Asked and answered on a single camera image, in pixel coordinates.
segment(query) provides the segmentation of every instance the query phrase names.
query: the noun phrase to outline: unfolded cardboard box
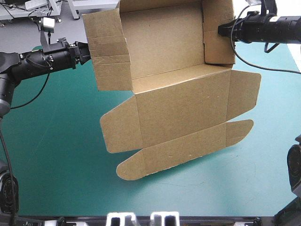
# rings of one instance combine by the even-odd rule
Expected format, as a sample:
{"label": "unfolded cardboard box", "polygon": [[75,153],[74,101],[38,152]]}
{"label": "unfolded cardboard box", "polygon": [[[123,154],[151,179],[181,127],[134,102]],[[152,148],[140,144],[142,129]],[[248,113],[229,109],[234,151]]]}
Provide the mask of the unfolded cardboard box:
{"label": "unfolded cardboard box", "polygon": [[110,153],[141,149],[117,167],[126,180],[174,167],[241,141],[261,76],[232,70],[232,0],[122,0],[84,15],[100,90],[134,96],[101,118]]}

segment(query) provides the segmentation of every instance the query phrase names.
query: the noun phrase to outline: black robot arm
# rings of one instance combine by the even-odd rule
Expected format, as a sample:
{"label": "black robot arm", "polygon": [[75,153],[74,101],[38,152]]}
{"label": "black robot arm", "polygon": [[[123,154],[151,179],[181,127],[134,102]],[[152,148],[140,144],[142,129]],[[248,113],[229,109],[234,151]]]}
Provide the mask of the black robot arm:
{"label": "black robot arm", "polygon": [[76,41],[69,44],[66,38],[47,44],[41,32],[42,49],[25,53],[0,52],[0,118],[11,108],[14,89],[22,80],[68,68],[76,68],[90,60],[88,44]]}
{"label": "black robot arm", "polygon": [[[235,20],[219,26],[221,36],[231,37]],[[245,43],[301,43],[301,16],[277,16],[275,0],[261,0],[261,13],[248,12],[237,21],[232,35],[233,41]]]}

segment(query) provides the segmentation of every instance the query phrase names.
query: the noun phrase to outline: teal table surface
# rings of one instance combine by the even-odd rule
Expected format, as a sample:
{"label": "teal table surface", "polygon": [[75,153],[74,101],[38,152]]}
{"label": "teal table surface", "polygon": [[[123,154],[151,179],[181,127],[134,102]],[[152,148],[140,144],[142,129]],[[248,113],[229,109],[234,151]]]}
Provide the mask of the teal table surface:
{"label": "teal table surface", "polygon": [[[270,54],[264,44],[238,43],[247,60],[297,67],[286,45]],[[53,73],[42,95],[12,110],[3,133],[20,186],[20,215],[106,215],[110,211],[179,211],[195,216],[268,216],[295,196],[286,156],[301,133],[301,76],[266,72],[237,60],[236,70],[262,74],[257,106],[235,120],[253,119],[242,142],[137,181],[116,166],[134,152],[106,151],[100,117],[132,96],[97,91],[91,62]],[[45,76],[23,81],[13,105],[35,96]]]}

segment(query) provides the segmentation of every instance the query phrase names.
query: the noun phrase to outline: cardboard flap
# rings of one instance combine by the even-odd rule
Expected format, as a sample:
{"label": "cardboard flap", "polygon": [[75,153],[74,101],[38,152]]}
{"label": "cardboard flap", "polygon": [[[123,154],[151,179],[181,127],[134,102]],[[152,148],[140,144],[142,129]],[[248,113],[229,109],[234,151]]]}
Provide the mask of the cardboard flap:
{"label": "cardboard flap", "polygon": [[83,19],[98,89],[132,90],[119,9],[85,14]]}
{"label": "cardboard flap", "polygon": [[218,34],[219,25],[234,19],[232,0],[203,0],[203,32],[205,62],[207,64],[234,64],[235,57],[229,38]]}
{"label": "cardboard flap", "polygon": [[171,72],[155,74],[152,76],[133,79],[133,91],[135,94],[139,94],[230,70],[231,68],[228,67],[204,64]]}
{"label": "cardboard flap", "polygon": [[152,8],[176,6],[200,0],[121,0],[120,12],[134,12]]}
{"label": "cardboard flap", "polygon": [[258,73],[231,71],[227,121],[256,106],[260,82]]}
{"label": "cardboard flap", "polygon": [[136,94],[143,148],[219,125],[256,105],[259,74],[226,68],[195,77]]}
{"label": "cardboard flap", "polygon": [[223,123],[159,145],[142,149],[117,167],[125,180],[137,180],[234,145],[249,133],[253,121]]}
{"label": "cardboard flap", "polygon": [[100,124],[108,152],[118,153],[142,148],[135,96],[103,115]]}

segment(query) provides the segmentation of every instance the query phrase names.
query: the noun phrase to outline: black cable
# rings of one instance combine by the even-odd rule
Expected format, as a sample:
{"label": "black cable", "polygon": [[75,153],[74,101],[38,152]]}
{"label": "black cable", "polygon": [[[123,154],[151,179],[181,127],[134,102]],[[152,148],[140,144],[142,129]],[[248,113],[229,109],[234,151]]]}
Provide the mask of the black cable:
{"label": "black cable", "polygon": [[16,193],[15,193],[15,187],[14,187],[14,175],[13,175],[13,170],[12,170],[12,166],[11,166],[11,161],[10,161],[10,157],[8,154],[8,149],[7,149],[5,141],[4,141],[1,126],[0,126],[0,139],[1,139],[3,149],[4,149],[5,157],[8,162],[8,169],[9,169],[9,173],[10,173],[11,190],[12,190],[12,195],[13,195],[13,209],[12,209],[12,214],[10,217],[9,225],[12,226],[15,224],[14,220],[15,220],[15,215],[16,215],[16,197],[15,197]]}
{"label": "black cable", "polygon": [[44,88],[45,88],[45,86],[46,86],[46,84],[48,82],[49,76],[50,76],[50,72],[48,73],[47,78],[46,78],[46,80],[44,82],[44,85],[42,86],[41,90],[39,91],[39,93],[33,99],[31,99],[30,101],[26,102],[25,104],[22,104],[22,105],[19,105],[19,106],[16,106],[16,107],[11,107],[11,109],[17,109],[17,108],[20,108],[20,107],[24,107],[24,106],[30,104],[35,99],[37,99],[39,97],[39,95],[43,92],[43,90],[44,90]]}
{"label": "black cable", "polygon": [[27,9],[25,9],[25,8],[21,8],[21,7],[18,7],[18,6],[10,6],[10,5],[8,5],[8,4],[6,4],[6,3],[3,3],[3,2],[0,2],[0,5],[6,6],[6,7],[9,7],[9,8],[17,8],[17,9],[21,9],[21,10],[30,12],[30,10],[27,10]]}
{"label": "black cable", "polygon": [[16,19],[15,17],[13,17],[13,15],[11,15],[11,13],[9,12],[9,10],[4,6],[4,5],[2,5],[3,6],[3,8],[8,12],[8,14],[12,17],[12,19]]}
{"label": "black cable", "polygon": [[275,68],[268,68],[268,67],[261,67],[261,66],[258,66],[258,65],[254,65],[246,60],[244,60],[235,50],[235,47],[234,47],[234,42],[233,42],[233,31],[234,31],[234,28],[235,26],[237,25],[238,23],[238,20],[240,19],[241,15],[243,14],[243,12],[249,8],[250,6],[247,6],[245,7],[239,14],[239,16],[237,17],[233,27],[232,27],[232,30],[231,30],[231,37],[230,37],[230,41],[231,41],[231,47],[233,49],[233,52],[234,54],[238,57],[238,59],[240,59],[242,62],[244,62],[245,64],[251,66],[251,67],[256,67],[256,68],[259,68],[259,69],[262,69],[262,70],[266,70],[266,71],[274,71],[274,72],[288,72],[288,73],[296,73],[296,74],[301,74],[301,72],[299,71],[292,71],[292,70],[285,70],[285,69],[275,69]]}

